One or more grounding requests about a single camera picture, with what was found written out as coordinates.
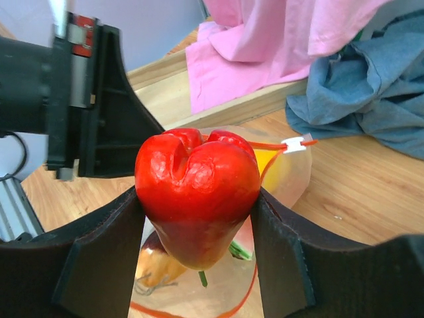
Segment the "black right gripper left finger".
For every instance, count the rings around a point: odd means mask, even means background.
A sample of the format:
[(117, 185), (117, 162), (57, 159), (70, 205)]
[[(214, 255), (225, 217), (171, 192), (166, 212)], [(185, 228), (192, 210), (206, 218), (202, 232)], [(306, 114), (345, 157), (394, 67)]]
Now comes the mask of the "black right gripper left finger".
[(1, 243), (2, 317), (127, 317), (144, 227), (132, 187), (87, 215)]

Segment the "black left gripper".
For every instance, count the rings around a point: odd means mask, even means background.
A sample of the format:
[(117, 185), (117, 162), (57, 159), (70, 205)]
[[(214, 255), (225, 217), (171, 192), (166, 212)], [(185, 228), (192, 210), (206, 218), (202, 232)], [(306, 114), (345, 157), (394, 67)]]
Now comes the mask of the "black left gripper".
[(1, 136), (47, 135), (59, 180), (73, 178), (78, 156), (81, 177), (131, 176), (142, 143), (164, 129), (127, 79), (119, 29), (63, 17), (50, 46), (1, 37)]

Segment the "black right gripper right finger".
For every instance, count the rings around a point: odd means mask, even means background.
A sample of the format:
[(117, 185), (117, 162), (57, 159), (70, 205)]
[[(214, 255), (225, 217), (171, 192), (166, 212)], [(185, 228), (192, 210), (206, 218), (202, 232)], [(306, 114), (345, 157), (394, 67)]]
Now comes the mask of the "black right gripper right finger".
[(423, 236), (368, 246), (261, 191), (251, 213), (266, 317), (422, 317)]

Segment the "watermelon slice toy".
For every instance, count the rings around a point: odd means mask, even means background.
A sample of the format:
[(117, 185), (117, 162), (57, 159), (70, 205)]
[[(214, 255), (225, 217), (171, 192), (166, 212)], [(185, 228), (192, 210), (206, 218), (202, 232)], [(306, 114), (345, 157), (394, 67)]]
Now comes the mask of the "watermelon slice toy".
[(250, 223), (246, 222), (238, 230), (229, 246), (229, 252), (233, 257), (240, 260), (252, 260), (254, 253), (254, 238)]

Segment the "chocolate eclair toy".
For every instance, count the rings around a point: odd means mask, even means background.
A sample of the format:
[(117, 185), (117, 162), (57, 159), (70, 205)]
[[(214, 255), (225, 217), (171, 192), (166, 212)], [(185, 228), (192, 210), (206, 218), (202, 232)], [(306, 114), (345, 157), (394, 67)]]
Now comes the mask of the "chocolate eclair toy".
[(158, 288), (172, 283), (186, 270), (186, 267), (166, 252), (154, 231), (142, 244), (138, 255), (135, 280), (144, 287)]

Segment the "clear orange zip top bag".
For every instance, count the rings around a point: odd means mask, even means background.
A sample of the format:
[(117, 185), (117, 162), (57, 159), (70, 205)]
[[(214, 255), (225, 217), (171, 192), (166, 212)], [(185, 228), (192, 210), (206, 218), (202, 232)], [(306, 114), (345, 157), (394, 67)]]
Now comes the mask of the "clear orange zip top bag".
[(134, 180), (152, 230), (142, 240), (131, 309), (151, 317), (232, 317), (257, 277), (250, 211), (261, 189), (292, 206), (308, 186), (310, 135), (238, 127), (148, 138)]

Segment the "yellow lemon toy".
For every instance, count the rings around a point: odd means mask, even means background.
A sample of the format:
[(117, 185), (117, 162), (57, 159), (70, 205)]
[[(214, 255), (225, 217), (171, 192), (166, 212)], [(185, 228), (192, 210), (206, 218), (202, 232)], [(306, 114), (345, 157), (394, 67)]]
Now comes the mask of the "yellow lemon toy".
[[(274, 157), (277, 152), (273, 150), (254, 149), (254, 153), (258, 162), (260, 175), (262, 175), (267, 163)], [(290, 172), (291, 165), (292, 164), (289, 155), (280, 154), (274, 163), (268, 168), (268, 171), (262, 182), (262, 187), (270, 193), (275, 193), (277, 190), (279, 190), (279, 188), (282, 187), (283, 179)]]

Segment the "red yellow mango toy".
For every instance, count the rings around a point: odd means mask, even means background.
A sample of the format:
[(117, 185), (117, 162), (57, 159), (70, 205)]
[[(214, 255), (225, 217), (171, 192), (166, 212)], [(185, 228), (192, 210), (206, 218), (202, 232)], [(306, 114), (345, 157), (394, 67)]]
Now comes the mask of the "red yellow mango toy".
[(260, 192), (254, 151), (224, 130), (172, 129), (148, 138), (134, 168), (138, 199), (165, 250), (183, 266), (218, 262)]

